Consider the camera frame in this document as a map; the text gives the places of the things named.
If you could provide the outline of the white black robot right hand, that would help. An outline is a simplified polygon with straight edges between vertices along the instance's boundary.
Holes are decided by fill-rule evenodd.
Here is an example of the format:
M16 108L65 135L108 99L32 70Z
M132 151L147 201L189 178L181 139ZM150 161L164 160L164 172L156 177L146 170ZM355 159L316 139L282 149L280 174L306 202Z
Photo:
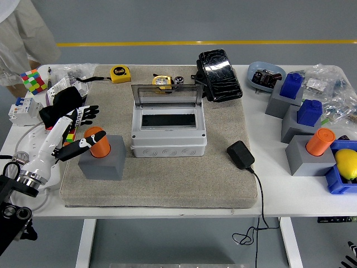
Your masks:
M348 241L348 246L351 249L354 257L350 257L349 255L346 255L344 260L341 261L341 265L343 267L353 268L353 267L357 266L357 262L356 262L356 245L354 243L352 243L351 241Z

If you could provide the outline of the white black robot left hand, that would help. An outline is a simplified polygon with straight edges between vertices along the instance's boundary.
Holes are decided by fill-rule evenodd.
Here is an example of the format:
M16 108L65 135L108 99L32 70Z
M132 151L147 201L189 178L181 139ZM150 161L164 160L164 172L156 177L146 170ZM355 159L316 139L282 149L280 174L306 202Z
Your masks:
M37 189L40 185L45 185L48 182L51 168L56 162L72 159L96 145L105 137L105 131L98 131L66 146L63 144L72 128L91 124L91 120L98 113L99 107L96 105L83 106L75 108L59 118L41 145L36 157L22 167L18 181Z

